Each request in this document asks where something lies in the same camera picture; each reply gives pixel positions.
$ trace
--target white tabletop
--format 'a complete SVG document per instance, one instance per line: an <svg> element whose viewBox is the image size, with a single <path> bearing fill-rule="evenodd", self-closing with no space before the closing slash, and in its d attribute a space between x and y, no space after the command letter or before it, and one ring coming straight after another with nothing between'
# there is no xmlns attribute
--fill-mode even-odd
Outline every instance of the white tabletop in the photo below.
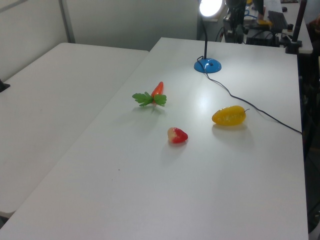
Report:
<svg viewBox="0 0 320 240"><path fill-rule="evenodd" d="M0 93L0 216L10 217L147 51L62 43Z"/></svg>
<svg viewBox="0 0 320 240"><path fill-rule="evenodd" d="M307 240L302 136L195 71L203 49L162 38L0 239ZM208 57L222 64L211 76L234 95L301 130L295 55L209 42ZM165 107L138 107L132 94L160 81ZM212 115L232 105L250 108L244 123L215 125ZM170 127L187 142L169 144Z"/></svg>

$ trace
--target orange carrot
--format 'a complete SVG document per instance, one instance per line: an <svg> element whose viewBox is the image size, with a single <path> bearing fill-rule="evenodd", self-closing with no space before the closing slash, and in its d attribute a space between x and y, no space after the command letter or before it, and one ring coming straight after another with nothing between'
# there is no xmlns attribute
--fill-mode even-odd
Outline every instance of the orange carrot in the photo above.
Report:
<svg viewBox="0 0 320 240"><path fill-rule="evenodd" d="M156 86L156 88L153 90L153 92L151 93L151 97L155 97L155 95L160 94L162 95L164 92L164 83L161 81L158 86Z"/></svg>

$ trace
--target yellow bell pepper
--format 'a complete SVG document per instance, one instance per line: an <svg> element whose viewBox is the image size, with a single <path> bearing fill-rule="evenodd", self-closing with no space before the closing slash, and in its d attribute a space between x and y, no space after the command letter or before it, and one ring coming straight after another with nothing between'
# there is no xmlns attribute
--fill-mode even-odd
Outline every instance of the yellow bell pepper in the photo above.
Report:
<svg viewBox="0 0 320 240"><path fill-rule="evenodd" d="M234 126L241 124L246 119L246 111L242 106L229 106L218 110L212 121L216 124Z"/></svg>

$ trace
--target toy vegetable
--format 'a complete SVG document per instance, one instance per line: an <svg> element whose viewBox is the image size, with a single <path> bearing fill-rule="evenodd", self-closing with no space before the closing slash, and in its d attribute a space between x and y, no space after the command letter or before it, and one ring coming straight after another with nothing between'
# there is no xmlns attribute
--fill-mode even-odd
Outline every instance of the toy vegetable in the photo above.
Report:
<svg viewBox="0 0 320 240"><path fill-rule="evenodd" d="M234 126L241 124L246 119L246 111L242 106L229 106L218 110L212 121L216 124Z"/></svg>
<svg viewBox="0 0 320 240"><path fill-rule="evenodd" d="M188 134L177 127L170 127L168 129L168 139L173 144L180 144L188 139Z"/></svg>
<svg viewBox="0 0 320 240"><path fill-rule="evenodd" d="M151 95L146 91L144 93L135 93L132 97L138 102L140 107L146 106L151 103L156 103L160 106L165 106L167 102L167 96L163 95L164 83L161 81L158 86L153 90Z"/></svg>

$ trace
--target light bulb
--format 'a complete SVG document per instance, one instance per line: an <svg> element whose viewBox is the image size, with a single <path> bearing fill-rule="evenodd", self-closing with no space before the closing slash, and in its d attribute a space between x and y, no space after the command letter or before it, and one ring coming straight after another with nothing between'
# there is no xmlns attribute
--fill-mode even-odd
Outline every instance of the light bulb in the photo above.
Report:
<svg viewBox="0 0 320 240"><path fill-rule="evenodd" d="M221 8L222 0L202 0L200 3L200 13L205 17L215 15Z"/></svg>

